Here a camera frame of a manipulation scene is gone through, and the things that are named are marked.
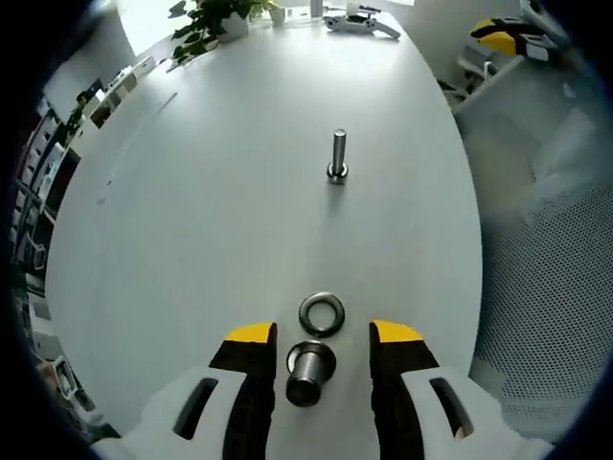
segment white wall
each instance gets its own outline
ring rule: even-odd
[[[169,8],[176,3],[178,0],[118,0],[125,34],[137,56],[151,48],[156,49],[160,40],[192,22],[187,16],[169,19]]]
[[[47,81],[43,93],[62,121],[75,108],[77,95],[96,79],[109,84],[136,57],[125,36],[115,8],[105,12],[103,20],[87,43],[64,62]]]
[[[367,3],[393,14],[435,77],[448,82],[461,78],[455,60],[471,41],[470,30],[479,20],[519,15],[519,0],[415,0],[412,7],[384,0]]]

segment white chair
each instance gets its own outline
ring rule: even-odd
[[[511,428],[550,442],[613,342],[613,120],[595,86],[519,59],[455,112],[483,234],[470,376]]]

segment small white object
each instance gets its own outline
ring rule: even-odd
[[[125,86],[120,86],[115,91],[115,94],[118,95],[120,97],[120,99],[122,99],[122,100],[127,97],[128,93],[129,93],[129,91],[128,91],[128,89]]]
[[[357,14],[357,12],[359,12],[360,10],[360,6],[357,3],[354,3],[352,1],[347,2],[347,14],[351,15],[351,14]]]
[[[30,225],[35,225],[38,220],[38,211],[35,208],[30,209],[30,213],[28,213],[28,223]]]
[[[354,34],[372,34],[374,31],[380,31],[396,40],[400,38],[400,32],[390,26],[381,24],[373,17],[365,19],[363,22],[355,22],[350,20],[348,16],[324,16],[324,22],[331,31]]]
[[[89,118],[81,124],[79,130],[73,137],[73,140],[70,142],[70,149],[72,149],[80,158],[87,155],[89,150],[91,149],[96,137],[98,137],[98,133],[100,132],[99,128],[94,125]]]
[[[30,306],[29,311],[36,354],[43,359],[57,359],[62,355],[62,350],[53,324],[48,319],[38,317],[32,306]]]
[[[19,190],[17,192],[17,199],[15,200],[15,207],[23,209],[24,204],[26,204],[26,194]]]
[[[41,166],[41,170],[44,172],[40,172],[36,175],[36,180],[32,184],[32,190],[35,193],[39,193],[42,184],[45,182],[45,179],[48,176],[53,176],[57,173],[59,169],[59,165],[64,158],[66,150],[64,147],[56,142],[54,146],[51,148],[51,151],[45,158],[43,165]]]
[[[39,150],[39,151],[44,151],[45,148],[47,147],[48,143],[49,143],[49,141],[47,139],[45,139],[45,136],[43,135],[43,130],[41,129],[36,134],[36,137],[34,138],[34,140],[32,142],[32,147],[34,149]]]
[[[324,15],[324,1],[310,0],[310,17],[322,17]]]
[[[40,115],[41,117],[44,117],[48,111],[49,111],[49,104],[47,103],[47,100],[45,100],[43,96],[42,98],[40,98],[40,101],[38,101],[38,105],[36,106],[36,113]]]
[[[42,270],[47,262],[47,248],[45,245],[39,242],[34,242],[30,232],[26,233],[26,239],[32,247],[32,265],[35,270]]]
[[[44,297],[36,295],[32,292],[28,292],[28,300],[30,308],[34,309],[34,314],[37,318],[47,319],[51,321],[51,314],[49,313],[49,306]]]
[[[32,147],[30,149],[30,153],[28,154],[28,160],[26,161],[26,167],[30,167],[32,169],[36,169],[38,166],[38,162],[40,161],[41,153],[38,149]]]
[[[21,220],[21,211],[15,209],[14,212],[12,213],[12,224],[14,226],[18,226],[20,220]]]
[[[54,134],[54,132],[56,132],[56,129],[57,129],[57,121],[53,116],[50,116],[45,120],[40,131],[43,134],[46,134],[47,136],[51,137]]]
[[[155,59],[153,58],[153,56],[147,56],[134,66],[132,72],[134,73],[134,77],[136,77],[136,80],[140,80],[146,77],[149,72],[151,72],[154,68]]]
[[[75,393],[77,393],[77,390],[79,390],[75,374],[64,356],[58,356],[53,365],[56,371],[57,381],[59,382],[61,396],[63,396],[66,401],[71,401]]]
[[[540,46],[534,46],[530,43],[526,44],[526,56],[528,58],[543,60],[547,62],[549,60],[549,52],[546,48]]]
[[[274,27],[281,27],[285,22],[285,8],[270,10],[270,19]]]
[[[49,211],[47,211],[47,208],[42,210],[42,214],[43,216],[45,216],[45,218],[47,218],[53,225],[56,225],[56,218],[54,218],[51,214],[49,214]]]
[[[23,173],[21,174],[21,182],[26,187],[30,187],[32,184],[32,178],[34,177],[34,171],[28,167],[24,168]]]

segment metal cylinder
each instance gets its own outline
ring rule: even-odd
[[[347,133],[345,129],[336,129],[334,131],[334,150],[332,152],[332,174],[337,176],[343,173],[346,142]]]
[[[296,359],[296,367],[287,380],[285,394],[299,407],[309,407],[319,402],[324,386],[324,363],[314,353],[303,353]]]
[[[335,368],[336,357],[327,345],[315,340],[294,345],[287,355],[287,399],[298,407],[317,404]]]

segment white table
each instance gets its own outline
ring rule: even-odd
[[[340,127],[342,187],[325,173]],[[308,338],[300,303],[320,290],[340,297],[347,320],[327,340],[338,367],[322,403],[301,412],[284,398],[284,359]],[[186,68],[154,71],[77,168],[47,295],[79,380],[120,432],[232,329],[274,320],[269,452],[289,458],[282,428],[299,426],[318,442],[292,458],[317,458],[332,432],[325,458],[350,458],[356,440],[374,453],[369,321],[413,325],[441,363],[467,373],[479,316],[471,175],[415,45],[317,24],[251,33]]]

